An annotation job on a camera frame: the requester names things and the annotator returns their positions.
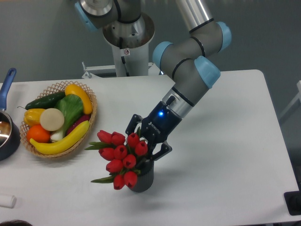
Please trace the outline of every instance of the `black vase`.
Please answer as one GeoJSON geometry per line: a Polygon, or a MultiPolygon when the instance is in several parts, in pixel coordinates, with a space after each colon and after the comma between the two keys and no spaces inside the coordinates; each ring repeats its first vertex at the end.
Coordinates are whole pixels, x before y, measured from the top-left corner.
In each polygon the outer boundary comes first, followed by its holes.
{"type": "Polygon", "coordinates": [[[137,183],[133,188],[130,188],[133,192],[144,192],[149,189],[154,181],[154,161],[147,161],[142,163],[137,169],[140,170],[137,183]]]}

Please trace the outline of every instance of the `light blue joint cap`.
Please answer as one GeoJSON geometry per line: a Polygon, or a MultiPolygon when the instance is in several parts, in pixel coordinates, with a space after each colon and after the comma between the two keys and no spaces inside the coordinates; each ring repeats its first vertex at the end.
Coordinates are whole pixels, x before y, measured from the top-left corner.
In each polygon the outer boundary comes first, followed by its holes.
{"type": "Polygon", "coordinates": [[[217,22],[217,24],[222,29],[222,48],[220,50],[221,52],[224,48],[227,48],[230,45],[232,41],[232,34],[230,28],[224,22],[217,22]]]}
{"type": "Polygon", "coordinates": [[[93,25],[93,23],[89,20],[83,9],[80,7],[79,3],[75,3],[75,9],[76,12],[78,13],[80,20],[84,23],[86,28],[91,31],[91,32],[96,32],[97,28],[93,25]]]}
{"type": "Polygon", "coordinates": [[[172,43],[169,41],[164,41],[164,42],[158,44],[157,47],[155,48],[154,52],[152,53],[152,61],[155,63],[155,65],[159,69],[161,69],[160,62],[161,62],[161,58],[164,53],[164,50],[171,44],[172,43]]]}
{"type": "Polygon", "coordinates": [[[195,59],[194,65],[196,66],[196,69],[203,79],[204,83],[208,86],[209,89],[211,89],[218,78],[221,76],[220,70],[203,56],[199,56],[197,59],[195,59]]]}

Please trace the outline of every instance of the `red tulip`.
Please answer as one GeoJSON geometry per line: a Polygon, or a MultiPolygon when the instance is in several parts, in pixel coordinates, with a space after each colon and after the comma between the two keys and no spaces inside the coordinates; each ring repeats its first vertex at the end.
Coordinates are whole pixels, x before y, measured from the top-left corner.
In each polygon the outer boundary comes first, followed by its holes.
{"type": "Polygon", "coordinates": [[[114,148],[105,147],[103,149],[99,149],[98,152],[105,160],[112,161],[114,159],[114,148]]]}
{"type": "Polygon", "coordinates": [[[115,146],[119,146],[124,144],[126,137],[121,133],[113,132],[111,140],[115,146]]]}
{"type": "Polygon", "coordinates": [[[105,142],[107,144],[112,143],[112,138],[111,138],[112,134],[111,133],[101,130],[97,133],[97,136],[101,142],[105,142]]]}
{"type": "Polygon", "coordinates": [[[106,170],[110,173],[119,173],[123,168],[123,163],[120,159],[113,159],[107,164],[106,170]]]}
{"type": "Polygon", "coordinates": [[[114,150],[115,159],[124,159],[127,156],[127,148],[124,145],[119,145],[114,150]]]}
{"type": "Polygon", "coordinates": [[[136,145],[140,142],[140,138],[136,133],[131,133],[128,137],[127,137],[127,144],[131,147],[131,148],[135,148],[136,145]]]}
{"type": "Polygon", "coordinates": [[[140,141],[135,147],[135,153],[138,156],[145,155],[147,153],[147,144],[145,141],[140,141]]]}
{"type": "Polygon", "coordinates": [[[125,168],[131,169],[136,165],[136,158],[133,154],[129,154],[122,160],[122,163],[125,168]]]}
{"type": "Polygon", "coordinates": [[[135,174],[133,171],[126,172],[123,176],[124,182],[129,188],[133,188],[136,185],[137,178],[137,174],[135,174]]]}
{"type": "Polygon", "coordinates": [[[123,176],[120,174],[116,175],[113,181],[113,185],[115,190],[120,190],[121,188],[123,188],[123,186],[125,185],[123,176]]]}

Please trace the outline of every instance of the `wicker basket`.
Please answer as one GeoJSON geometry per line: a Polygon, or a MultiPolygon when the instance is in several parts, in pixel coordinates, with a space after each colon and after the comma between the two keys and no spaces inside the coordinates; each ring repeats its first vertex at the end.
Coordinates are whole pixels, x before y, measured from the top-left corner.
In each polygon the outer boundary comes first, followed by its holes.
{"type": "Polygon", "coordinates": [[[32,154],[36,155],[36,156],[39,156],[39,157],[42,157],[42,158],[57,158],[57,157],[61,157],[61,156],[64,156],[66,154],[69,154],[71,153],[72,151],[74,151],[79,145],[80,143],[87,137],[88,133],[90,132],[91,128],[92,128],[92,125],[94,123],[94,120],[95,120],[95,117],[96,117],[96,112],[97,112],[97,100],[96,100],[96,96],[94,95],[94,92],[93,90],[91,90],[87,85],[84,85],[80,82],[72,82],[72,81],[62,81],[60,83],[56,83],[56,84],[53,84],[51,87],[48,86],[47,89],[44,90],[43,93],[40,93],[40,95],[37,97],[37,99],[41,98],[41,97],[44,97],[44,96],[47,96],[49,94],[52,94],[52,93],[57,93],[59,91],[64,91],[65,88],[69,85],[69,84],[76,84],[80,87],[82,87],[85,92],[87,93],[87,95],[89,96],[91,102],[92,102],[92,107],[93,107],[93,111],[92,111],[92,114],[91,114],[91,118],[90,118],[90,126],[89,126],[89,129],[87,131],[87,133],[75,144],[73,145],[71,148],[69,148],[68,150],[62,152],[62,153],[59,153],[59,154],[53,154],[53,155],[46,155],[46,154],[42,154],[40,152],[37,151],[37,149],[27,141],[26,139],[26,134],[27,134],[27,131],[29,130],[29,126],[27,124],[25,124],[25,122],[23,121],[21,123],[21,126],[20,126],[20,136],[21,136],[21,143],[24,145],[24,147],[32,154]]]}

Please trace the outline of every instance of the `saucepan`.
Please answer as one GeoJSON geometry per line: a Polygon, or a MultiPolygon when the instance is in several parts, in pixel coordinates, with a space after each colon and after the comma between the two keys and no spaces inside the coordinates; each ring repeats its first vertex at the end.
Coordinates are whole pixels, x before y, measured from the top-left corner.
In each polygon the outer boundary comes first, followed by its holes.
{"type": "Polygon", "coordinates": [[[5,112],[8,91],[15,75],[16,69],[10,68],[0,89],[0,161],[11,156],[20,145],[19,129],[5,112]]]}

